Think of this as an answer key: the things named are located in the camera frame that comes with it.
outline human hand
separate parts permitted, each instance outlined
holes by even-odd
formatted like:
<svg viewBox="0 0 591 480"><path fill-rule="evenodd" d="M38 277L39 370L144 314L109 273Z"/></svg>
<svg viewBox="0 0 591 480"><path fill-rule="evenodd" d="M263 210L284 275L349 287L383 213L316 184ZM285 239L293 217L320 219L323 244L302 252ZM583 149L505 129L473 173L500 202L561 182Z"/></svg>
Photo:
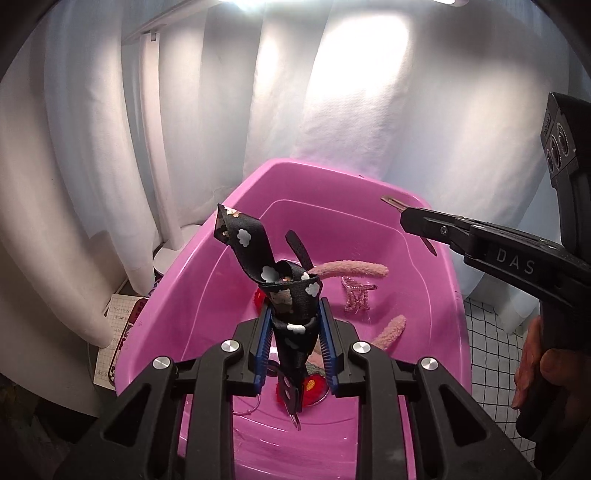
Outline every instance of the human hand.
<svg viewBox="0 0 591 480"><path fill-rule="evenodd" d="M551 384L566 388L570 395L561 427L573 428L585 424L591 417L591 357L582 352L549 349L542 355L541 317L531 321L527 330L519 368L515 372L517 390L511 407L521 408L528 389L534 381L536 365Z"/></svg>

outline pink fuzzy pipe cleaner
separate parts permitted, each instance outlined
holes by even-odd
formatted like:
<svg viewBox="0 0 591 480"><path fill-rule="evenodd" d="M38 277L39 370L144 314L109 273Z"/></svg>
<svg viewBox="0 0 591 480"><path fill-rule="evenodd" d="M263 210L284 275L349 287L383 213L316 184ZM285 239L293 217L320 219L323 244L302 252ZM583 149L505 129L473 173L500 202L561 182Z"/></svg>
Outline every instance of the pink fuzzy pipe cleaner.
<svg viewBox="0 0 591 480"><path fill-rule="evenodd" d="M336 262L323 263L310 270L322 280L332 277L374 277L384 278L388 275L388 267L379 263L360 262L357 260L338 260Z"/></svg>
<svg viewBox="0 0 591 480"><path fill-rule="evenodd" d="M387 350L396 341L396 339L402 335L404 327L406 327L406 317L404 315L398 315L396 318L390 320L382 333L380 333L370 343L378 348L381 348L382 350ZM308 357L308 362L318 368L324 368L322 355L317 352L316 348Z"/></svg>

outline finger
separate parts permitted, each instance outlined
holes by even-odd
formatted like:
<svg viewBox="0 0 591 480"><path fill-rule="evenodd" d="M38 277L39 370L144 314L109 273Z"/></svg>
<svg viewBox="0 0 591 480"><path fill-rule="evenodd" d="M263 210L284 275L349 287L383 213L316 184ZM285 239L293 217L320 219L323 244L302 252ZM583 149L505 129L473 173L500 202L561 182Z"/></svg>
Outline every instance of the finger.
<svg viewBox="0 0 591 480"><path fill-rule="evenodd" d="M576 391L585 385L584 366L583 353L553 348L542 357L540 372L551 384Z"/></svg>
<svg viewBox="0 0 591 480"><path fill-rule="evenodd" d="M527 396L527 389L534 380L535 366L541 357L541 317L534 318L528 329L525 338L523 351L521 352L521 361L515 372L514 382L517 388L515 397L511 403L513 409L520 408Z"/></svg>

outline black grid mat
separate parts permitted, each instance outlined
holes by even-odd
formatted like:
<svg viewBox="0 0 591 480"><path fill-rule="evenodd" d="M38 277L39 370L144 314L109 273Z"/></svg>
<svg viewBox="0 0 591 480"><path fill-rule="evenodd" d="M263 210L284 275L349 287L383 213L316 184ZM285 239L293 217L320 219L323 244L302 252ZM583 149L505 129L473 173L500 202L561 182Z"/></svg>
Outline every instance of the black grid mat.
<svg viewBox="0 0 591 480"><path fill-rule="evenodd" d="M517 411L511 408L523 336L507 335L489 305L467 298L464 309L472 357L472 396L531 462L535 443L515 431Z"/></svg>

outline pink hair clip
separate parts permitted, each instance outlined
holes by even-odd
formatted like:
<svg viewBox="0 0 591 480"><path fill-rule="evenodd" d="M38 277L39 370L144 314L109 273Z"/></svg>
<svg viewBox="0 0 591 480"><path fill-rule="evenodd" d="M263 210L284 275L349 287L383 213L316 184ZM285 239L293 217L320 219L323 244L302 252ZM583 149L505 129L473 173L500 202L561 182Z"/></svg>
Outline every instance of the pink hair clip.
<svg viewBox="0 0 591 480"><path fill-rule="evenodd" d="M357 313L360 310L369 310L368 290L376 290L377 285L364 285L351 277L342 277L341 282L347 291L346 312Z"/></svg>

